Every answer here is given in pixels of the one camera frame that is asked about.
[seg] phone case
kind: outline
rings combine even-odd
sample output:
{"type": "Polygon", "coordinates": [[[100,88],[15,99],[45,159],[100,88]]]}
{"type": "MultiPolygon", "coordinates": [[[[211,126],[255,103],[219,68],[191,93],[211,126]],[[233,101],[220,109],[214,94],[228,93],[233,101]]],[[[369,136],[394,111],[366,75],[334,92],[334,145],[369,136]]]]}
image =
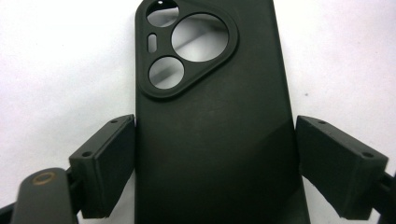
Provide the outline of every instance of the phone case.
{"type": "Polygon", "coordinates": [[[146,0],[135,28],[135,223],[309,224],[273,1],[146,0]],[[176,4],[177,20],[151,25],[154,4],[176,4]],[[229,36],[219,57],[201,63],[171,43],[197,13],[220,19],[229,36]],[[184,66],[167,90],[149,79],[164,56],[184,66]]]}

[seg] matte black surface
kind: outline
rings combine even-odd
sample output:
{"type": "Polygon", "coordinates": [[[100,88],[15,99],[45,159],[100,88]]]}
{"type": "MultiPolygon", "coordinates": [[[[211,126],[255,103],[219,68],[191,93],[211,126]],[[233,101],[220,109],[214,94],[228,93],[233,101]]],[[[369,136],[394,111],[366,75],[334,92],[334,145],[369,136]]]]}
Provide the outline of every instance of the matte black surface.
{"type": "Polygon", "coordinates": [[[396,224],[396,178],[385,174],[367,192],[373,208],[381,214],[379,224],[396,224]]]}
{"type": "Polygon", "coordinates": [[[175,2],[180,14],[169,27],[147,21],[156,1],[135,18],[135,223],[309,223],[273,2],[175,2]],[[192,63],[173,50],[173,29],[193,13],[228,27],[218,58],[192,63]],[[163,56],[186,69],[166,91],[149,82],[163,56]]]}
{"type": "Polygon", "coordinates": [[[384,174],[388,158],[319,119],[298,117],[296,132],[303,176],[340,217],[368,219],[366,193],[384,174]]]}
{"type": "Polygon", "coordinates": [[[111,120],[69,160],[84,186],[82,215],[109,217],[134,169],[134,116],[111,120]]]}
{"type": "Polygon", "coordinates": [[[82,179],[76,180],[73,177],[72,169],[69,168],[66,171],[67,173],[67,181],[69,182],[70,189],[70,197],[72,199],[73,212],[77,214],[84,204],[85,195],[84,195],[84,186],[82,183],[82,179]]]}
{"type": "Polygon", "coordinates": [[[76,224],[76,221],[65,170],[47,169],[23,180],[12,224],[76,224]],[[46,181],[47,174],[52,174],[52,179],[46,181]]]}
{"type": "Polygon", "coordinates": [[[14,203],[0,209],[0,224],[8,224],[11,222],[13,209],[14,203]]]}

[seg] white background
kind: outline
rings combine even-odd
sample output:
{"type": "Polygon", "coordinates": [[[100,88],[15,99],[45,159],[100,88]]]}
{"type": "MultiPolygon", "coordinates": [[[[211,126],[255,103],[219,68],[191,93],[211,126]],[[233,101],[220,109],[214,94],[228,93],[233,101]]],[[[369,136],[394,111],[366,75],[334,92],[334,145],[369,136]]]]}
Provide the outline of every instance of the white background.
{"type": "MultiPolygon", "coordinates": [[[[134,113],[140,1],[0,0],[0,207],[36,171],[107,121],[134,113]]],[[[390,157],[396,171],[396,2],[275,0],[294,118],[324,119],[390,157]]],[[[340,219],[305,181],[313,224],[340,219]]],[[[134,178],[111,218],[133,223],[134,178]]]]}

